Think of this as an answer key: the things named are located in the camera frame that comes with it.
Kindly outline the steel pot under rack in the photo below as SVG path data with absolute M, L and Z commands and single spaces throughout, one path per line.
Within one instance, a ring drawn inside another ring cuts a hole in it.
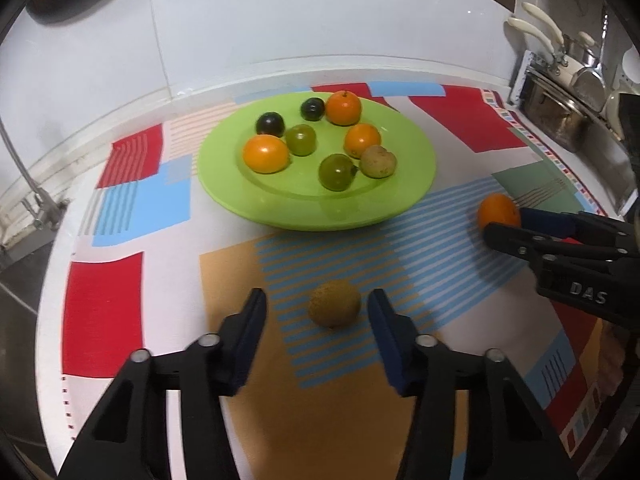
M 552 141 L 572 153 L 582 149 L 591 118 L 568 94 L 529 70 L 521 101 L 524 115 Z

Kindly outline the colourful patterned table mat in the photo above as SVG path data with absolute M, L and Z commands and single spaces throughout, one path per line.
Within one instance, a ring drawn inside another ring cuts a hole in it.
M 488 249 L 485 197 L 612 214 L 596 177 L 497 93 L 448 86 L 425 96 L 356 84 L 419 126 L 437 177 L 420 203 L 378 226 L 285 232 L 216 204 L 196 175 L 224 103 L 115 141 L 70 257 L 62 322 L 66 437 L 77 437 L 131 352 L 179 351 L 216 330 L 248 292 L 269 312 L 247 384 L 225 400 L 240 474 L 254 479 L 390 479 L 412 403 L 386 382 L 364 315 L 342 330 L 311 321 L 320 287 L 382 288 L 394 308 L 454 350 L 498 348 L 546 411 L 568 455 L 592 449 L 602 398 L 602 324 L 539 297 L 524 261 Z

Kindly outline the cream handled saucepan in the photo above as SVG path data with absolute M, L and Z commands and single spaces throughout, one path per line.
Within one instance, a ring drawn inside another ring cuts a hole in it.
M 568 36 L 546 12 L 533 3 L 523 2 L 522 8 L 545 24 L 548 34 L 534 24 L 515 16 L 509 16 L 506 24 L 533 36 L 549 52 L 551 61 L 544 63 L 544 71 L 552 80 L 567 89 L 587 77 L 594 77 L 600 84 L 604 83 L 601 62 L 593 51 L 597 45 L 596 40 L 586 32 L 578 32 L 576 38 Z

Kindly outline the brown kiwi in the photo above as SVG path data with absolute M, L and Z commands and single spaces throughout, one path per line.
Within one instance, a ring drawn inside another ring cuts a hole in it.
M 381 145 L 372 145 L 360 156 L 359 169 L 367 177 L 384 179 L 395 173 L 396 156 Z
M 310 293 L 307 313 L 321 327 L 341 328 L 356 321 L 360 308 L 358 288 L 349 281 L 334 280 L 318 285 Z

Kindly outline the white rice spoon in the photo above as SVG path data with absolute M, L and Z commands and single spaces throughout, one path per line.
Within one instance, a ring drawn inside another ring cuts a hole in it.
M 635 46 L 624 53 L 620 67 L 629 81 L 640 84 L 640 55 Z

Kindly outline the chrome kitchen faucet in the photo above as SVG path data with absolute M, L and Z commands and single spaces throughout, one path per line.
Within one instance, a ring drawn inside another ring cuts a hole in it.
M 4 124 L 0 125 L 1 141 L 6 147 L 12 162 L 20 173 L 22 179 L 26 182 L 30 192 L 35 197 L 35 203 L 38 209 L 35 209 L 27 196 L 21 200 L 23 207 L 32 216 L 32 223 L 37 230 L 49 229 L 57 231 L 64 218 L 65 207 L 61 203 L 57 203 L 51 195 L 32 177 L 20 155 L 14 148 L 13 142 L 6 131 Z

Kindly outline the dark plum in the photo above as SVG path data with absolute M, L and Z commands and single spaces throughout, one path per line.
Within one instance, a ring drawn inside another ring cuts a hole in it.
M 285 132 L 284 119 L 277 112 L 265 112 L 257 118 L 255 131 L 257 134 L 269 134 L 280 138 Z
M 299 111 L 300 116 L 307 122 L 318 122 L 326 112 L 326 104 L 322 99 L 313 96 L 302 103 Z

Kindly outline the green lime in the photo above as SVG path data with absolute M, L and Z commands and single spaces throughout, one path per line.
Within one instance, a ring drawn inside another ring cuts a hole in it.
M 347 155 L 332 154 L 320 162 L 318 178 L 327 190 L 343 192 L 352 185 L 357 172 L 358 168 Z
M 308 156 L 317 148 L 317 135 L 310 125 L 300 124 L 288 128 L 284 140 L 288 150 L 298 157 Z

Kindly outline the cream ceramic pot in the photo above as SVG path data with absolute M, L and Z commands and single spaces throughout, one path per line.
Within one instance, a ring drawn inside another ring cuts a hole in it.
M 639 123 L 638 93 L 615 90 L 605 101 L 604 118 L 620 139 L 627 139 Z

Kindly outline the large orange with stem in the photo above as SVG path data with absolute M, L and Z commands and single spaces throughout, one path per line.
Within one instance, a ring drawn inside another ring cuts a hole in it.
M 350 91 L 340 90 L 326 99 L 326 119 L 333 125 L 353 126 L 360 121 L 361 111 L 360 99 Z

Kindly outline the white dish rack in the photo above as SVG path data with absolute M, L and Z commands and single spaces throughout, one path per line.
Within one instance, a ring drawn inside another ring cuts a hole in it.
M 509 103 L 550 141 L 594 170 L 616 214 L 629 214 L 638 192 L 623 142 L 602 117 L 544 74 L 541 62 L 533 51 L 524 52 Z

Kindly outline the green plate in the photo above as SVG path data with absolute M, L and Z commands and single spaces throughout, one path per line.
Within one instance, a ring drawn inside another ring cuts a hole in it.
M 256 174 L 245 165 L 244 145 L 255 136 L 261 114 L 279 113 L 285 125 L 302 123 L 299 107 L 309 92 L 270 96 L 246 103 L 206 136 L 198 151 L 198 180 L 219 205 L 239 216 L 276 228 L 338 231 L 372 226 L 412 207 L 430 189 L 436 176 L 434 146 L 422 129 L 397 110 L 362 100 L 361 119 L 374 125 L 383 148 L 397 158 L 395 172 L 384 179 L 356 174 L 345 191 L 333 192 L 319 180 L 323 159 L 341 153 L 346 130 L 325 119 L 315 122 L 316 150 L 291 156 L 275 174 Z

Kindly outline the steel skimmer ladle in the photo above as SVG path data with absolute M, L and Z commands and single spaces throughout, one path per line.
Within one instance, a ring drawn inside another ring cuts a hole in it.
M 574 58 L 582 64 L 582 68 L 573 76 L 572 89 L 574 95 L 596 113 L 600 113 L 608 97 L 603 75 L 603 57 L 609 29 L 610 17 L 604 4 L 599 40 L 593 39 L 588 32 L 581 30 L 573 42 Z

